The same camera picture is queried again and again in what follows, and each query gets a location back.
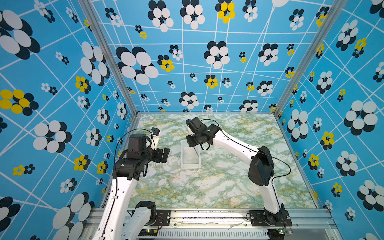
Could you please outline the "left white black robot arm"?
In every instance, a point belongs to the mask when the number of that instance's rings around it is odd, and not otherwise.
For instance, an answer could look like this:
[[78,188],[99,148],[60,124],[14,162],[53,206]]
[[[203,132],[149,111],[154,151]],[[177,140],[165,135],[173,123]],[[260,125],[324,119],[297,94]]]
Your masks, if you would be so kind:
[[144,226],[157,220],[156,204],[139,202],[126,223],[128,205],[141,176],[145,176],[150,162],[165,164],[170,149],[159,149],[160,131],[153,128],[150,135],[132,134],[128,149],[124,150],[114,164],[110,197],[102,219],[94,235],[95,240],[135,240]]

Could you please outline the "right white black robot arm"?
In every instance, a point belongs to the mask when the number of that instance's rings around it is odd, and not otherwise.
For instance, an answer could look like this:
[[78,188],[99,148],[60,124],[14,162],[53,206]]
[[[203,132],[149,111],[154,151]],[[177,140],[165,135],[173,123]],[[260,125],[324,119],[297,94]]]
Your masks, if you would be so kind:
[[255,217],[259,222],[268,226],[292,226],[291,217],[279,200],[273,184],[275,179],[274,157],[270,150],[246,144],[226,133],[219,125],[206,126],[199,118],[186,120],[190,132],[186,136],[189,147],[202,147],[203,144],[220,147],[243,160],[248,166],[248,177],[259,187],[264,202],[264,212]]

